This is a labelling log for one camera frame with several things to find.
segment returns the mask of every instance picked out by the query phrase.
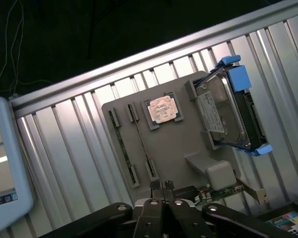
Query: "sticker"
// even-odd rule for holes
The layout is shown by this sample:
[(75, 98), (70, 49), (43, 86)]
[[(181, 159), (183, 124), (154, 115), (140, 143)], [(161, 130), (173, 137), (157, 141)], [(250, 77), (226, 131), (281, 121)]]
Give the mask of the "sticker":
[(198, 104), (205, 122), (206, 130), (224, 133), (224, 128), (210, 91), (198, 97)]
[(178, 113), (177, 106), (173, 98), (165, 96), (150, 102), (148, 111), (152, 121), (163, 123), (176, 118)]

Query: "screw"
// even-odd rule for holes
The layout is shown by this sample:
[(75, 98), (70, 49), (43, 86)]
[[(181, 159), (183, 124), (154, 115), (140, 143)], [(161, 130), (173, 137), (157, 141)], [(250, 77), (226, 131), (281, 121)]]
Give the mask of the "screw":
[(209, 206), (209, 209), (211, 211), (214, 211), (215, 212), (218, 208), (216, 206), (211, 205), (211, 206)]
[(182, 201), (180, 201), (180, 200), (176, 200), (174, 203), (175, 203), (176, 205), (181, 205), (181, 204), (182, 204)]
[(156, 200), (152, 200), (152, 201), (150, 201), (150, 204), (151, 204), (151, 205), (157, 205), (157, 204), (158, 204), (158, 201), (156, 201)]
[(124, 210), (126, 210), (127, 208), (126, 208), (126, 206), (125, 205), (120, 205), (119, 207), (118, 207), (118, 210), (119, 211), (124, 211)]

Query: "printed label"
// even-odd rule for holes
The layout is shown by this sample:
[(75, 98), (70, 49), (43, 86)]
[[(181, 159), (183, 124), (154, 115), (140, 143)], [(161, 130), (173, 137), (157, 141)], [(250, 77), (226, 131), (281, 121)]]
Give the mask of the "printed label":
[(198, 97), (198, 104), (205, 122), (206, 130), (224, 133), (224, 128), (210, 91)]

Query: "ridged metal panel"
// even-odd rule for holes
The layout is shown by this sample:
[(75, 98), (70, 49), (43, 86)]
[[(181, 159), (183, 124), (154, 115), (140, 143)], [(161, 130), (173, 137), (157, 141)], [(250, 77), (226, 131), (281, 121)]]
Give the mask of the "ridged metal panel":
[[(281, 10), (282, 4), (288, 4), (288, 10)], [(97, 77), (95, 71), (80, 75), (80, 82), (74, 78), (58, 85), (57, 94), (48, 88), (12, 101), (37, 200), (31, 213), (2, 231), (0, 238), (38, 237), (112, 202), (131, 203), (101, 106), (197, 70), (209, 71), (221, 57), (234, 54), (241, 55), (240, 64), (246, 65), (249, 91), (274, 147), (272, 153), (257, 158), (235, 150), (234, 154), (241, 178), (254, 188), (265, 188), (269, 203), (258, 205), (247, 194), (219, 203), (256, 215), (297, 199), (298, 0), (261, 9), (255, 14), (267, 16), (265, 20), (248, 23), (252, 14), (235, 28), (232, 21), (241, 20), (223, 23), (216, 36), (202, 37), (192, 43), (194, 47), (184, 38), (187, 42), (181, 39), (180, 47), (160, 58), (139, 58), (138, 64), (128, 64), (132, 61), (128, 58), (121, 71), (105, 66), (98, 69), (107, 70), (105, 75)]]

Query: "circuit board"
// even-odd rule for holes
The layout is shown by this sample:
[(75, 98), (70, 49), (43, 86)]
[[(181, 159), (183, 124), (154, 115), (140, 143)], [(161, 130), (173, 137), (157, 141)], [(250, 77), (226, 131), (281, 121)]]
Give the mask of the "circuit board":
[(200, 202), (198, 202), (198, 204), (204, 205), (209, 202), (215, 202), (220, 199), (238, 194), (244, 191), (244, 186), (240, 183), (236, 183), (234, 186), (227, 187), (219, 191), (215, 191), (210, 186), (204, 186), (199, 188), (199, 191)]

